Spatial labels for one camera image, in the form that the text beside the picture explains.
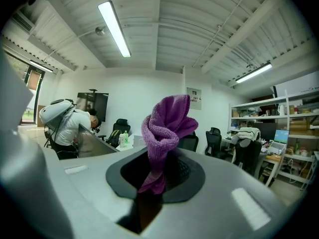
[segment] sign on wall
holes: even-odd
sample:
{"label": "sign on wall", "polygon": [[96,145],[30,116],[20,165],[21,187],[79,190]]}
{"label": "sign on wall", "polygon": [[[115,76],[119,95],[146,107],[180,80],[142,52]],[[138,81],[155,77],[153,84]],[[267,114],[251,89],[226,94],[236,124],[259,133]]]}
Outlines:
{"label": "sign on wall", "polygon": [[186,88],[186,93],[190,96],[190,108],[201,110],[201,90]]}

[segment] purple cloth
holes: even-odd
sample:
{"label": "purple cloth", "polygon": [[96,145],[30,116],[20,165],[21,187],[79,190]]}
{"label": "purple cloth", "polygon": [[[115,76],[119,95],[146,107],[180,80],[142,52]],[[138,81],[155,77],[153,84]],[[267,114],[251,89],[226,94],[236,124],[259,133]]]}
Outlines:
{"label": "purple cloth", "polygon": [[196,120],[187,117],[189,95],[164,98],[155,105],[151,115],[142,124],[143,139],[148,147],[151,172],[139,189],[139,193],[151,190],[154,194],[164,191],[163,168],[167,152],[176,148],[179,139],[194,132]]}

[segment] corrugated metal ceiling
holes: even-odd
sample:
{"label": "corrugated metal ceiling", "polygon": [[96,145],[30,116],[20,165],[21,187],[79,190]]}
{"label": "corrugated metal ceiling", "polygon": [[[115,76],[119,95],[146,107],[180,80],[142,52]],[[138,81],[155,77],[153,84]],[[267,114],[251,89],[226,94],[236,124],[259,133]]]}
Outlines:
{"label": "corrugated metal ceiling", "polygon": [[[61,0],[65,9],[108,67],[145,67],[152,65],[152,17],[154,0],[112,0],[132,53],[123,58],[109,31],[98,36],[94,29],[105,23],[97,6],[107,0]],[[157,70],[178,72],[183,66],[200,68],[227,42],[265,0],[160,0]],[[98,68],[97,59],[88,54],[72,33],[47,6],[38,1],[24,13],[35,23],[33,34],[51,49],[78,67]],[[215,36],[215,41],[204,52]],[[213,66],[209,73],[230,81],[313,38],[298,11],[286,1],[273,15]]]}

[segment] tv screen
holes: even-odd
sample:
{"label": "tv screen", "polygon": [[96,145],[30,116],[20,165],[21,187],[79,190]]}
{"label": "tv screen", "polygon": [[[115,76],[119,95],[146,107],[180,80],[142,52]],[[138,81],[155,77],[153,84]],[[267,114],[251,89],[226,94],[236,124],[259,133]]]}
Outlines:
{"label": "tv screen", "polygon": [[78,93],[75,108],[96,115],[100,121],[105,122],[108,98],[109,93]]}

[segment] glass door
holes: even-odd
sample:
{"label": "glass door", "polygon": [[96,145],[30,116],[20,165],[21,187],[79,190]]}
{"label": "glass door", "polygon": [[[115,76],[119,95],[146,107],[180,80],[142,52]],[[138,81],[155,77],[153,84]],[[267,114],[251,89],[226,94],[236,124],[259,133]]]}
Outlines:
{"label": "glass door", "polygon": [[6,54],[6,57],[14,71],[25,82],[28,89],[33,93],[33,97],[23,113],[20,124],[35,124],[38,96],[42,79],[44,77],[44,72],[9,53]]}

